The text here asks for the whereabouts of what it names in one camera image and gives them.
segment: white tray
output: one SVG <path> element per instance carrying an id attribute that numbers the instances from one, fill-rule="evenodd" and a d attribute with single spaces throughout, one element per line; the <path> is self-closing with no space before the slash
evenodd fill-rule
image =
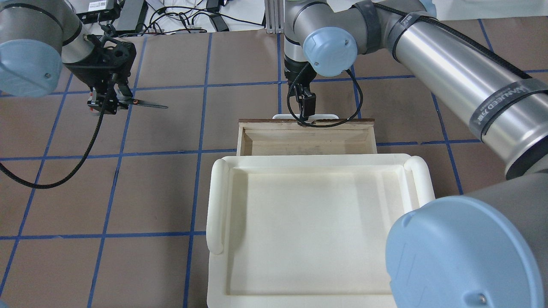
<path id="1" fill-rule="evenodd" d="M 396 307 L 385 242 L 434 199 L 406 154 L 242 156 L 215 162 L 209 308 Z"/>

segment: silver arm segment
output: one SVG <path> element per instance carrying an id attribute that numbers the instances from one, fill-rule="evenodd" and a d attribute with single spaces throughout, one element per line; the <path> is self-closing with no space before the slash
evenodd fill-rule
<path id="1" fill-rule="evenodd" d="M 93 52 L 86 34 L 63 0 L 0 1 L 0 88 L 16 96 L 51 93 L 62 63 Z"/>
<path id="2" fill-rule="evenodd" d="M 308 61 L 320 74 L 330 71 L 330 76 L 337 75 L 350 67 L 355 58 L 339 61 L 338 67 L 329 70 L 321 66 L 322 62 L 330 62 L 338 55 L 344 56 L 347 41 L 344 32 L 354 39 L 358 54 L 374 52 L 367 48 L 374 41 L 369 36 L 378 36 L 379 48 L 391 50 L 395 59 L 504 160 L 507 178 L 548 168 L 548 95 L 543 92 L 548 88 L 545 85 L 531 82 L 532 79 L 524 81 L 435 25 L 420 20 L 406 24 L 408 18 L 381 9 L 367 13 L 376 15 L 379 24 L 372 25 L 368 15 L 358 9 L 359 4 L 334 13 L 325 1 L 286 1 L 286 71 L 289 59 Z M 386 0 L 381 4 L 405 12 L 425 10 L 419 0 Z M 341 35 L 329 36 L 326 31 L 327 35 L 316 39 L 318 33 L 330 27 L 341 29 Z M 525 91 L 529 93 L 523 95 L 521 92 Z M 500 107 L 512 100 L 513 94 L 522 97 L 497 111 L 494 105 Z"/>

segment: metal bracket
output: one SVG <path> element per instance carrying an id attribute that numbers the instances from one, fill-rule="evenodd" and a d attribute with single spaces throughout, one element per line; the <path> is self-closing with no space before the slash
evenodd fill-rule
<path id="1" fill-rule="evenodd" d="M 265 0 L 266 33 L 283 33 L 284 0 Z"/>

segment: blue tape line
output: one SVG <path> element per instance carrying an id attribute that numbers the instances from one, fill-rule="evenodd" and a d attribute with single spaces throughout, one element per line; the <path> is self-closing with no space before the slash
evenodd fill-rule
<path id="1" fill-rule="evenodd" d="M 352 79 L 349 78 L 325 78 L 325 79 L 314 79 L 313 83 L 319 83 L 319 82 L 341 82 L 341 81 L 352 81 Z"/>
<path id="2" fill-rule="evenodd" d="M 70 91 L 66 92 L 65 94 L 72 95 L 72 94 L 89 94 L 89 91 Z"/>
<path id="3" fill-rule="evenodd" d="M 194 228 L 196 226 L 196 208 L 198 204 L 198 190 L 199 190 L 199 181 L 200 181 L 200 167 L 202 164 L 202 148 L 203 148 L 203 139 L 204 139 L 204 127 L 206 126 L 206 109 L 207 109 L 207 89 L 209 87 L 209 64 L 211 60 L 211 45 L 212 45 L 213 35 L 209 34 L 209 42 L 207 47 L 207 62 L 205 63 L 205 80 L 204 80 L 204 97 L 202 101 L 202 123 L 200 125 L 200 142 L 198 146 L 198 160 L 196 162 L 196 177 L 194 179 L 194 196 L 192 200 L 192 217 L 190 222 L 190 237 L 189 237 L 189 251 L 186 257 L 186 275 L 185 275 L 185 289 L 184 289 L 184 299 L 182 306 L 187 308 L 189 304 L 189 287 L 190 287 L 190 273 L 192 268 L 192 250 L 194 246 Z"/>
<path id="4" fill-rule="evenodd" d="M 205 231 L 195 232 L 202 235 Z M 127 237 L 169 237 L 189 236 L 191 232 L 144 232 L 144 233 L 107 233 L 107 234 L 60 234 L 60 235 L 22 235 L 22 236 L 0 236 L 0 241 L 13 241 L 21 239 L 70 239 L 70 238 L 127 238 Z"/>
<path id="5" fill-rule="evenodd" d="M 211 150 L 193 150 L 193 151 L 164 151 L 164 152 L 131 152 L 123 153 L 123 157 L 133 156 L 153 156 L 153 155 L 185 155 L 185 154 L 198 154 L 198 153 L 231 153 L 236 152 L 236 149 L 211 149 Z M 100 159 L 100 158 L 115 158 L 120 154 L 103 154 L 103 155 L 90 155 L 88 159 Z M 6 157 L 0 158 L 0 161 L 39 161 L 44 157 Z M 60 160 L 60 159 L 80 159 L 82 156 L 48 156 L 45 160 Z"/>
<path id="6" fill-rule="evenodd" d="M 9 270 L 12 268 L 12 262 L 13 262 L 13 258 L 15 257 L 15 251 L 17 250 L 17 245 L 19 245 L 19 241 L 16 240 L 13 243 L 12 253 L 9 255 L 8 265 L 6 265 L 5 270 L 4 270 L 4 276 L 2 277 L 2 283 L 0 283 L 0 296 L 2 296 L 2 292 L 4 291 L 5 282 L 8 280 Z"/>
<path id="7" fill-rule="evenodd" d="M 406 78 L 415 78 L 415 75 L 357 77 L 356 80 L 406 79 Z"/>
<path id="8" fill-rule="evenodd" d="M 421 142 L 421 145 L 428 145 L 428 144 L 445 144 L 445 140 L 435 140 L 435 141 L 426 141 Z"/>
<path id="9" fill-rule="evenodd" d="M 209 84 L 209 88 L 218 88 L 218 87 L 241 87 L 243 85 L 264 85 L 264 84 L 277 84 L 277 81 L 263 81 L 263 82 L 241 82 L 241 83 L 219 83 L 219 84 Z"/>
<path id="10" fill-rule="evenodd" d="M 378 142 L 377 146 L 398 146 L 398 145 L 418 145 L 416 141 L 412 142 Z"/>
<path id="11" fill-rule="evenodd" d="M 478 139 L 466 139 L 466 140 L 449 140 L 450 144 L 461 144 L 461 143 L 481 143 Z"/>
<path id="12" fill-rule="evenodd" d="M 198 151 L 164 151 L 164 152 L 133 152 L 133 153 L 123 153 L 123 157 L 133 157 L 133 156 L 153 156 L 153 155 L 180 155 L 180 154 L 198 154 Z"/>
<path id="13" fill-rule="evenodd" d="M 135 83 L 133 85 L 133 93 L 136 92 L 137 84 L 139 83 L 139 75 L 141 74 L 142 60 L 143 60 L 143 57 L 145 55 L 146 42 L 147 42 L 147 38 L 145 37 L 145 39 L 143 40 L 143 43 L 142 43 L 141 56 L 139 58 L 139 67 L 137 69 L 137 74 L 135 75 Z M 128 109 L 128 115 L 127 115 L 126 120 L 125 120 L 124 133 L 122 135 L 122 144 L 120 145 L 120 152 L 118 154 L 118 163 L 116 165 L 116 171 L 114 173 L 114 178 L 112 179 L 112 187 L 111 187 L 111 191 L 110 191 L 109 204 L 107 206 L 107 211 L 106 211 L 106 215 L 105 215 L 105 223 L 103 225 L 101 243 L 99 244 L 99 251 L 97 253 L 97 261 L 95 263 L 95 270 L 93 271 L 92 286 L 91 286 L 90 291 L 89 291 L 89 298 L 88 298 L 88 305 L 87 305 L 88 308 L 91 308 L 91 306 L 92 306 L 93 295 L 95 293 L 95 285 L 97 284 L 97 276 L 99 274 L 99 268 L 101 266 L 102 251 L 103 251 L 103 248 L 105 246 L 106 231 L 107 231 L 108 226 L 109 226 L 110 213 L 111 213 L 111 209 L 112 209 L 112 202 L 114 201 L 114 194 L 115 194 L 115 191 L 116 191 L 116 184 L 118 182 L 120 167 L 122 166 L 122 158 L 123 158 L 124 147 L 125 147 L 125 139 L 126 139 L 127 134 L 128 134 L 129 120 L 131 119 L 132 109 L 133 108 L 130 105 L 129 109 Z"/>
<path id="14" fill-rule="evenodd" d="M 453 156 L 453 150 L 451 149 L 451 143 L 449 142 L 449 138 L 447 137 L 445 124 L 443 124 L 442 113 L 439 110 L 438 100 L 436 99 L 436 96 L 434 95 L 434 93 L 431 93 L 431 94 L 432 94 L 432 101 L 434 102 L 434 107 L 436 108 L 436 112 L 438 113 L 439 124 L 442 127 L 443 139 L 444 139 L 445 144 L 447 146 L 447 153 L 449 154 L 449 160 L 451 161 L 451 167 L 453 168 L 453 174 L 455 175 L 456 186 L 459 189 L 459 194 L 462 195 L 463 194 L 463 186 L 460 183 L 459 172 L 456 168 L 455 158 Z"/>
<path id="15" fill-rule="evenodd" d="M 478 19 L 478 22 L 481 28 L 481 32 L 483 32 L 483 37 L 485 37 L 485 41 L 487 42 L 487 47 L 489 47 L 489 50 L 493 51 L 493 46 L 491 45 L 491 41 L 489 40 L 489 37 L 487 36 L 487 31 L 485 31 L 485 27 L 483 26 L 483 21 L 481 21 L 481 19 Z"/>
<path id="16" fill-rule="evenodd" d="M 202 84 L 199 85 L 171 85 L 167 87 L 147 87 L 147 88 L 137 88 L 137 91 L 154 91 L 154 90 L 170 90 L 170 89 L 196 89 L 203 88 Z"/>

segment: black strap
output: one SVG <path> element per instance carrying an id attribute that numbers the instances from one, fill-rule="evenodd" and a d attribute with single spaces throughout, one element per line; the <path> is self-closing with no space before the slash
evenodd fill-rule
<path id="1" fill-rule="evenodd" d="M 290 39 L 290 38 L 287 37 L 287 36 L 285 36 L 285 38 L 286 38 L 286 40 L 287 40 L 289 43 L 291 43 L 291 44 L 293 44 L 293 45 L 301 46 L 301 44 L 300 44 L 299 42 L 296 42 L 296 41 Z"/>
<path id="2" fill-rule="evenodd" d="M 390 51 L 390 53 L 392 53 L 392 57 L 394 58 L 394 60 L 399 62 L 398 58 L 396 57 L 396 45 L 398 44 L 399 39 L 407 31 L 407 29 L 409 29 L 409 27 L 413 26 L 415 22 L 419 20 L 421 16 L 434 18 L 427 12 L 411 12 L 407 14 L 407 16 L 400 19 L 397 23 L 395 23 L 390 30 L 390 33 L 388 34 L 388 39 L 386 40 L 386 47 Z"/>
<path id="3" fill-rule="evenodd" d="M 548 93 L 548 85 L 531 78 L 513 82 L 489 96 L 474 111 L 469 127 L 472 133 L 482 139 L 491 124 L 510 106 L 536 93 Z"/>
<path id="4" fill-rule="evenodd" d="M 362 13 L 367 26 L 367 43 L 364 54 L 374 53 L 380 49 L 381 31 L 380 20 L 375 5 L 371 0 L 358 2 L 352 6 Z"/>

